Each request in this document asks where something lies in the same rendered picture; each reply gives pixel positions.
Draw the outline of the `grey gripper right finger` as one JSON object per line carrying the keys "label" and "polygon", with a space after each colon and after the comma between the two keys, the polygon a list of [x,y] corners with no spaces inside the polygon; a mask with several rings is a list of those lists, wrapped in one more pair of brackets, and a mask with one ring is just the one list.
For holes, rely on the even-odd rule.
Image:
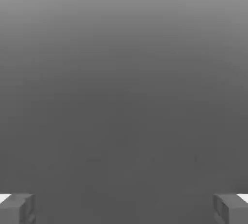
{"label": "grey gripper right finger", "polygon": [[248,194],[214,194],[216,224],[248,224]]}

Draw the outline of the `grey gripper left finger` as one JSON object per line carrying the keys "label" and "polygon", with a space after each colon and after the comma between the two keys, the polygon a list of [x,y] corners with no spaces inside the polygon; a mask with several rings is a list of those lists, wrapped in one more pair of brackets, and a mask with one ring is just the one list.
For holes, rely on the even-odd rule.
{"label": "grey gripper left finger", "polygon": [[36,224],[35,195],[0,194],[0,224]]}

